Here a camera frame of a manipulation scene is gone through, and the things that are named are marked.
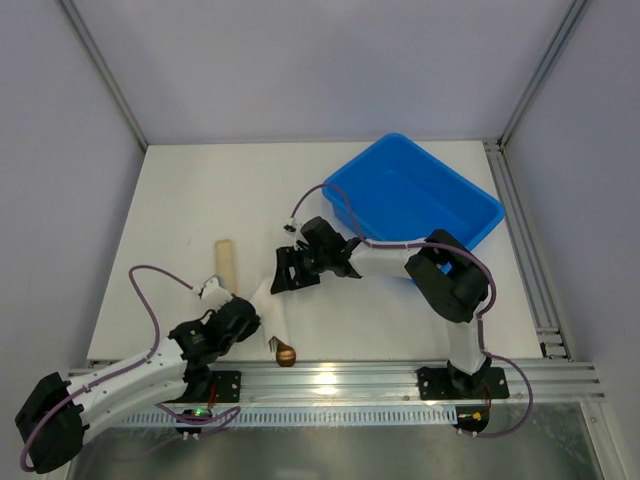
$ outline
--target white wall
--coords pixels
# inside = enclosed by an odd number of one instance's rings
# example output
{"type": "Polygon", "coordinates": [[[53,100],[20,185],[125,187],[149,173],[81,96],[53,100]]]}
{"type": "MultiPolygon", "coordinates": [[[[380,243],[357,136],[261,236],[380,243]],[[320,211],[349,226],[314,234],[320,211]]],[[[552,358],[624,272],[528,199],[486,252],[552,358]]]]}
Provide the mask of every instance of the white wall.
{"type": "Polygon", "coordinates": [[[15,414],[88,348],[142,152],[55,2],[0,2],[0,65],[0,476],[12,480],[27,478],[15,414]]]}
{"type": "MultiPolygon", "coordinates": [[[[640,452],[640,3],[593,2],[509,145],[565,307],[640,452]]],[[[640,468],[638,456],[634,457],[640,468]]]]}
{"type": "Polygon", "coordinates": [[[75,0],[151,143],[497,137],[571,0],[75,0]]]}

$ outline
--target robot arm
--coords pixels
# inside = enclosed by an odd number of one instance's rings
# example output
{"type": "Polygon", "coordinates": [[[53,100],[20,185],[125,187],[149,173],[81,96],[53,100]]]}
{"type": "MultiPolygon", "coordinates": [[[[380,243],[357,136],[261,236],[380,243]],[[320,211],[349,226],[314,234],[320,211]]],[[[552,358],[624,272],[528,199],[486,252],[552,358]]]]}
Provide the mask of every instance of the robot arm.
{"type": "Polygon", "coordinates": [[[84,444],[142,408],[189,401],[204,392],[211,375],[207,365],[252,335],[260,317],[250,302],[231,295],[216,278],[205,284],[202,295],[213,298],[215,310],[178,325],[153,356],[140,353],[68,381],[57,372],[40,380],[16,416],[25,443],[50,410],[73,392],[80,393],[40,427],[31,443],[29,456],[37,473],[67,463],[84,444]],[[136,363],[141,364],[114,376],[136,363]]]}
{"type": "Polygon", "coordinates": [[[462,396],[477,393],[491,360],[478,341],[475,311],[488,296],[489,280],[468,258],[447,250],[467,252],[444,230],[409,243],[434,243],[443,248],[373,249],[359,238],[345,240],[329,223],[315,217],[302,226],[296,247],[276,251],[277,270],[271,293],[297,290],[320,283],[320,273],[362,278],[390,275],[411,279],[431,308],[447,320],[449,375],[462,396]]]}

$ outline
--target white table surface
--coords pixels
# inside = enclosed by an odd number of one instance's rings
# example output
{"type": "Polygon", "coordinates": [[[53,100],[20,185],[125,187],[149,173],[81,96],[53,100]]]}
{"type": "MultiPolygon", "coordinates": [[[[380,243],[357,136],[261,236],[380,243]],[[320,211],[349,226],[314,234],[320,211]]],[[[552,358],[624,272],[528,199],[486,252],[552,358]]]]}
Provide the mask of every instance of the white table surface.
{"type": "MultiPolygon", "coordinates": [[[[496,196],[482,143],[419,142],[496,196]]],[[[213,245],[236,245],[239,295],[250,298],[273,273],[275,249],[291,242],[282,226],[300,196],[365,149],[367,142],[278,143],[149,148],[120,241],[88,358],[120,359],[152,342],[147,314],[127,278],[140,263],[166,268],[193,284],[213,273],[213,245]]],[[[322,215],[347,236],[318,191],[298,219],[322,215]]],[[[489,349],[512,358],[541,356],[533,319],[504,221],[474,253],[493,271],[498,301],[486,317],[489,349]]],[[[199,317],[207,305],[171,280],[139,272],[163,335],[199,317]]],[[[289,339],[299,360],[436,360],[447,358],[444,320],[402,279],[340,279],[283,294],[289,339]]],[[[225,360],[273,360],[258,334],[225,360]]]]}

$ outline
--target white cable clip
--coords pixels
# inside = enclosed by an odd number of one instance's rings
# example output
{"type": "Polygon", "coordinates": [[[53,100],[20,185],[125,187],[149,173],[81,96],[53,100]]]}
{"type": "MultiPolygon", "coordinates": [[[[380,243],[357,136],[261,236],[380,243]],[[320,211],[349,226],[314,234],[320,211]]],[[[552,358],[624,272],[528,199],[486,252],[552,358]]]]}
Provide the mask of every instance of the white cable clip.
{"type": "Polygon", "coordinates": [[[212,275],[202,286],[202,290],[198,295],[201,300],[206,301],[211,308],[217,310],[227,302],[230,302],[233,296],[228,290],[225,290],[220,282],[218,275],[212,275]]]}
{"type": "Polygon", "coordinates": [[[294,217],[289,217],[287,223],[284,224],[284,229],[289,234],[295,234],[298,231],[298,222],[296,222],[294,217]]]}

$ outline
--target purple cable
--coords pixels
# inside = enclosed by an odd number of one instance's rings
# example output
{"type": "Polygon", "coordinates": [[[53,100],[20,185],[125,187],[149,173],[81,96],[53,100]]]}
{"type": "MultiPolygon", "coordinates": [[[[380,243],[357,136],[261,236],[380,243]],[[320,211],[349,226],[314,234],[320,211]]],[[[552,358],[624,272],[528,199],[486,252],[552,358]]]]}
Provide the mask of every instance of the purple cable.
{"type": "MultiPolygon", "coordinates": [[[[451,245],[445,245],[445,244],[436,243],[436,242],[412,242],[412,243],[385,242],[385,243],[375,243],[375,242],[369,241],[364,236],[364,234],[362,233],[362,229],[360,228],[360,224],[358,223],[358,220],[356,219],[356,214],[355,214],[355,212],[353,210],[353,207],[351,206],[351,202],[349,201],[349,197],[347,197],[347,194],[344,192],[344,190],[342,190],[342,188],[340,188],[339,186],[334,185],[332,183],[321,183],[321,184],[316,185],[315,187],[312,187],[309,190],[307,190],[307,192],[300,198],[300,200],[298,200],[298,203],[296,203],[296,206],[293,208],[293,211],[291,212],[291,218],[295,218],[296,213],[298,213],[298,210],[300,209],[300,206],[307,199],[307,197],[309,195],[311,195],[313,192],[315,192],[316,190],[320,189],[320,188],[332,188],[332,189],[336,190],[340,194],[340,196],[342,197],[342,200],[344,201],[345,205],[347,206],[347,210],[349,210],[349,216],[351,218],[351,223],[353,223],[353,227],[354,227],[354,229],[356,231],[356,236],[360,239],[360,241],[362,243],[364,243],[368,247],[370,247],[372,249],[377,249],[377,250],[404,250],[404,249],[408,249],[408,248],[424,248],[424,247],[426,247],[426,248],[440,248],[442,250],[447,250],[449,252],[455,253],[457,255],[460,255],[460,256],[470,260],[487,277],[487,280],[489,281],[489,286],[491,287],[491,297],[489,298],[489,301],[487,302],[487,304],[478,313],[476,313],[476,318],[478,319],[478,344],[480,345],[480,351],[482,353],[484,353],[489,358],[500,360],[500,361],[508,363],[509,365],[511,365],[514,368],[514,370],[516,370],[520,374],[520,376],[522,377],[522,380],[524,381],[524,384],[527,387],[527,392],[529,394],[529,403],[527,405],[526,412],[524,413],[524,415],[522,416],[520,421],[518,423],[516,423],[513,427],[508,428],[508,429],[506,429],[506,430],[504,430],[502,432],[479,433],[476,436],[478,438],[500,438],[500,437],[504,437],[506,435],[509,435],[509,434],[514,433],[517,430],[519,430],[529,420],[529,418],[531,417],[531,414],[533,412],[533,388],[531,387],[531,382],[529,381],[529,379],[525,375],[524,371],[513,360],[510,360],[508,358],[502,357],[500,355],[494,355],[493,353],[490,353],[489,351],[487,351],[485,349],[485,345],[484,345],[484,325],[482,323],[483,322],[482,317],[483,317],[483,315],[488,313],[489,310],[491,310],[493,308],[493,306],[496,303],[496,296],[497,296],[496,283],[495,283],[495,281],[493,279],[493,276],[491,275],[491,271],[489,270],[489,268],[484,263],[482,263],[475,255],[467,252],[466,250],[462,250],[460,248],[453,247],[451,245]]],[[[463,430],[463,431],[465,433],[471,435],[470,432],[467,432],[465,430],[463,430]]]]}
{"type": "Polygon", "coordinates": [[[164,270],[163,268],[155,267],[153,265],[135,265],[134,267],[131,267],[131,269],[129,270],[129,280],[131,281],[131,285],[133,286],[134,291],[140,298],[140,301],[142,302],[142,305],[144,305],[145,310],[147,311],[147,313],[149,314],[149,317],[151,318],[151,323],[153,324],[154,339],[153,339],[153,345],[151,346],[151,350],[149,350],[149,353],[146,356],[132,363],[131,365],[127,365],[126,367],[116,370],[115,372],[105,375],[104,377],[96,378],[95,380],[89,382],[87,385],[83,385],[78,390],[76,390],[75,392],[69,394],[69,396],[62,399],[51,410],[49,410],[49,412],[47,412],[47,414],[44,417],[42,417],[42,419],[38,422],[38,424],[35,426],[35,428],[31,432],[31,435],[29,435],[27,440],[24,442],[24,447],[22,448],[22,452],[20,452],[20,468],[23,471],[25,472],[35,471],[34,467],[27,464],[27,455],[29,454],[29,450],[33,446],[33,442],[35,441],[36,437],[38,436],[38,434],[40,433],[44,425],[49,420],[51,420],[51,418],[53,418],[53,416],[56,413],[58,413],[67,403],[71,402],[74,398],[78,397],[79,395],[89,392],[93,387],[96,387],[101,383],[106,382],[107,380],[111,380],[112,378],[122,375],[123,373],[130,372],[134,368],[137,368],[140,365],[143,365],[149,358],[153,357],[153,355],[155,355],[156,351],[158,350],[158,346],[160,345],[160,324],[158,323],[158,318],[156,317],[156,314],[154,313],[153,309],[151,308],[151,305],[145,298],[144,294],[142,293],[142,290],[140,289],[140,286],[138,285],[138,282],[135,279],[134,273],[138,270],[152,270],[154,272],[161,273],[171,278],[172,280],[175,280],[180,285],[185,287],[187,290],[193,290],[192,285],[185,282],[181,278],[177,277],[173,273],[168,272],[167,270],[164,270]]]}
{"type": "Polygon", "coordinates": [[[233,420],[234,418],[236,418],[240,414],[240,407],[231,407],[231,408],[225,410],[224,412],[219,413],[215,417],[198,417],[196,415],[183,415],[183,414],[180,414],[180,413],[175,413],[169,407],[167,407],[166,405],[162,405],[160,403],[158,405],[156,405],[156,407],[158,407],[160,410],[162,410],[166,414],[170,415],[171,417],[175,418],[176,420],[178,420],[181,423],[184,423],[186,425],[197,425],[197,426],[208,425],[210,423],[217,422],[218,420],[220,420],[220,419],[222,419],[222,418],[224,418],[224,417],[226,417],[228,415],[232,415],[231,420],[233,420]]]}
{"type": "MultiPolygon", "coordinates": [[[[188,417],[192,417],[192,415],[180,415],[177,413],[174,413],[172,410],[170,410],[169,408],[165,407],[164,405],[156,405],[158,408],[160,408],[161,410],[165,411],[166,413],[168,413],[169,415],[171,415],[172,417],[178,419],[180,422],[182,423],[186,423],[188,425],[207,425],[210,423],[213,423],[225,416],[229,416],[229,418],[227,418],[224,422],[222,422],[220,425],[216,425],[215,427],[211,427],[208,428],[206,431],[204,431],[203,433],[199,434],[199,438],[206,438],[206,437],[210,437],[211,435],[215,435],[216,433],[220,433],[221,431],[225,430],[225,428],[227,427],[227,425],[229,425],[231,422],[233,422],[236,417],[240,414],[240,407],[232,407],[228,410],[225,410],[224,412],[216,415],[215,417],[212,418],[206,418],[206,417],[194,417],[194,418],[199,418],[201,420],[207,420],[202,421],[202,422],[194,422],[194,423],[189,423],[189,421],[185,421],[185,418],[188,417]]],[[[180,436],[180,435],[174,435],[171,436],[169,438],[167,438],[166,440],[163,440],[162,442],[160,442],[158,445],[155,445],[153,447],[151,447],[150,449],[142,452],[141,454],[138,454],[134,457],[124,457],[124,458],[118,458],[118,457],[106,457],[107,460],[112,461],[112,462],[119,462],[119,463],[130,463],[130,462],[136,462],[138,460],[141,460],[153,453],[155,453],[156,451],[160,450],[163,447],[166,447],[167,445],[175,442],[176,440],[182,440],[184,437],[180,436]]]]}

